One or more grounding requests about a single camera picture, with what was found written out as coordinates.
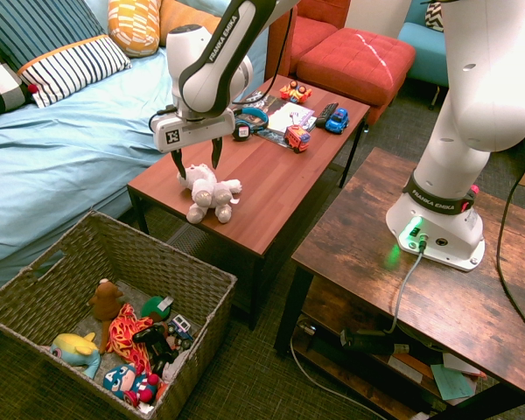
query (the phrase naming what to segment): table leg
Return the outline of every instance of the table leg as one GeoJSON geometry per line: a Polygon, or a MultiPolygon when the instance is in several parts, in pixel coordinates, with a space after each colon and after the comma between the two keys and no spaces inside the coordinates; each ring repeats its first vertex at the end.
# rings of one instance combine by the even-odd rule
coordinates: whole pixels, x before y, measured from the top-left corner
{"type": "Polygon", "coordinates": [[[358,146],[358,142],[360,141],[360,137],[361,137],[361,132],[364,130],[365,125],[366,125],[366,117],[364,116],[362,120],[360,121],[360,124],[358,124],[358,127],[356,128],[356,136],[353,140],[352,149],[350,150],[348,161],[346,162],[346,166],[344,167],[344,171],[342,172],[342,179],[340,180],[340,188],[342,188],[345,181],[347,180],[348,170],[350,169],[350,165],[352,164],[352,159],[354,159],[354,153],[356,152],[356,146],[358,146]]]}
{"type": "Polygon", "coordinates": [[[282,320],[274,342],[274,348],[281,356],[285,355],[290,348],[290,338],[294,328],[296,328],[299,313],[304,305],[312,280],[313,274],[301,267],[296,268],[296,274],[294,274],[294,279],[286,298],[286,306],[283,308],[282,320]]]}
{"type": "Polygon", "coordinates": [[[148,224],[146,223],[146,217],[144,216],[144,207],[142,206],[142,199],[130,188],[128,188],[128,190],[130,196],[130,203],[132,203],[132,207],[136,212],[138,226],[140,227],[140,230],[142,230],[142,232],[149,235],[150,231],[148,230],[148,224]]]}
{"type": "Polygon", "coordinates": [[[253,268],[253,276],[251,282],[251,306],[248,315],[248,328],[251,331],[255,330],[256,321],[258,320],[258,305],[259,305],[259,291],[261,289],[261,281],[263,280],[263,267],[266,258],[256,258],[253,268]]]}
{"type": "Polygon", "coordinates": [[[505,383],[497,383],[430,420],[482,420],[525,404],[525,395],[505,383]]]}

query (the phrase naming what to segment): red ottoman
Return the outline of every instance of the red ottoman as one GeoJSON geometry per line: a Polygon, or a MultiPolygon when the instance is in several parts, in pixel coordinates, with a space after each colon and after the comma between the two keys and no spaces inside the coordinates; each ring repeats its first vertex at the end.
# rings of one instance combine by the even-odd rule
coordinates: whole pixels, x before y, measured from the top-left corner
{"type": "Polygon", "coordinates": [[[403,85],[416,52],[395,38],[343,28],[305,54],[297,78],[368,104],[375,123],[403,85]]]}

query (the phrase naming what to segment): captain america plush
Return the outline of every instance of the captain america plush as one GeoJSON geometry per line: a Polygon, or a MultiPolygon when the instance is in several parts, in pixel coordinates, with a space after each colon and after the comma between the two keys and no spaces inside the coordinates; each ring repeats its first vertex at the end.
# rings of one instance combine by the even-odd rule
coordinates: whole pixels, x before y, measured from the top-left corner
{"type": "Polygon", "coordinates": [[[137,407],[140,402],[154,401],[158,392],[159,376],[146,373],[137,376],[134,365],[121,365],[109,370],[103,378],[103,387],[126,403],[137,407]]]}

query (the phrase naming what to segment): red toy car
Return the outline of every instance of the red toy car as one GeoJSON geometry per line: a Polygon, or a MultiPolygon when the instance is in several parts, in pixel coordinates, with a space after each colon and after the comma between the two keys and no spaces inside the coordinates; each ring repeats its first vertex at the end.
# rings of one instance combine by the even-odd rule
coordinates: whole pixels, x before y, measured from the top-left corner
{"type": "Polygon", "coordinates": [[[286,129],[283,139],[296,153],[301,153],[307,146],[311,136],[299,125],[291,125],[286,129]]]}
{"type": "Polygon", "coordinates": [[[294,103],[304,103],[312,95],[312,90],[298,85],[296,80],[280,89],[280,97],[294,103]]]}

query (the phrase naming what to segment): wall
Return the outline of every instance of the wall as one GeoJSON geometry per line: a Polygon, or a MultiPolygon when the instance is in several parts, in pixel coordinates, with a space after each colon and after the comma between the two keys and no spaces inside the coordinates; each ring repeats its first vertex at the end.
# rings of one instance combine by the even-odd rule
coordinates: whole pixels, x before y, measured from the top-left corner
{"type": "Polygon", "coordinates": [[[396,38],[410,0],[352,0],[346,27],[396,38]]]}

